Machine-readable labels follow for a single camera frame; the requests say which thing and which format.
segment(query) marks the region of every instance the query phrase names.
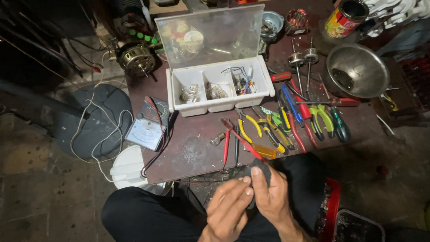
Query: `paint can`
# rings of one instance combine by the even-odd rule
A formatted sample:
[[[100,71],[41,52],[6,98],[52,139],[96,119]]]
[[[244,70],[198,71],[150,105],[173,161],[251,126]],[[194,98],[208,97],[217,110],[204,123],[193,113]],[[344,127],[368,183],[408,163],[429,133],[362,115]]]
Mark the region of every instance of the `paint can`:
[[[369,7],[359,0],[342,0],[324,28],[332,38],[345,38],[369,15]]]

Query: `dark wooden tabletop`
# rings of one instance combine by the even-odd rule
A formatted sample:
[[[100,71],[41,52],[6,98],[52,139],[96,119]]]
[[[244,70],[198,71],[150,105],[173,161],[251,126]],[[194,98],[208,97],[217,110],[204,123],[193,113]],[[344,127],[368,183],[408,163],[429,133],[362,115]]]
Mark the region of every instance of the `dark wooden tabletop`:
[[[276,11],[284,16],[293,8],[303,8],[307,11],[311,32],[308,35],[295,37],[295,42],[298,43],[296,51],[303,51],[310,47],[310,37],[316,29],[318,21],[328,17],[330,15],[330,11],[333,10],[333,6],[326,0],[272,0],[265,1],[263,3],[266,4],[264,10]],[[269,62],[266,64],[275,71],[283,70],[288,56],[292,53],[291,38],[285,35],[281,37],[282,38],[277,43],[269,46]],[[325,57],[320,56],[319,62],[312,65],[312,76],[317,77],[317,72],[322,73],[324,63]],[[166,69],[168,68],[168,63],[163,62],[163,65],[154,71],[154,78],[149,77],[140,80],[128,81],[129,94],[134,115],[136,115],[137,111],[140,109],[146,95],[167,101]],[[301,71],[307,72],[307,66],[302,67]],[[304,84],[306,77],[302,76],[301,78],[302,83]],[[293,76],[293,80],[297,85],[297,76]],[[310,86],[312,88],[312,92],[316,96],[321,100],[326,99],[323,89],[316,81],[311,80]],[[277,109],[275,97],[265,97],[261,105],[269,110]],[[370,103],[362,103],[360,106],[355,108],[339,109],[343,114],[342,117],[351,130],[352,143],[382,134],[382,128]],[[257,116],[250,108],[245,108],[243,111],[245,114],[249,114],[254,119],[257,119]],[[204,115],[186,118],[179,114],[174,123],[171,141],[161,156],[147,170],[149,183],[177,180],[184,177],[192,177],[220,170],[223,166],[222,157],[224,141],[222,141],[217,147],[213,147],[209,144],[211,137],[225,131],[225,128],[223,128],[219,121],[220,118],[230,119],[234,124],[237,124],[239,116],[234,109],[219,113],[208,112]],[[324,126],[321,118],[319,118],[319,123]],[[308,150],[312,150],[313,147],[311,146],[304,129],[301,129],[298,124],[296,124],[296,126],[298,127],[298,132],[302,137],[306,148]],[[254,140],[254,143],[274,148],[264,134],[262,138],[257,136],[257,130],[252,123],[245,118],[244,129],[248,136]],[[328,138],[325,126],[323,133],[326,139],[324,141],[317,140],[319,149],[339,146],[342,144],[337,138]],[[301,152],[297,143],[295,141],[293,142],[295,143],[296,150],[290,151],[289,155]],[[234,146],[234,135],[231,135],[227,164],[225,166],[226,169],[234,167]],[[142,156],[145,164],[148,163],[155,154],[156,152],[142,148]],[[253,159],[253,155],[249,152],[245,152],[243,150],[243,145],[240,144],[239,163],[241,165],[250,164]]]

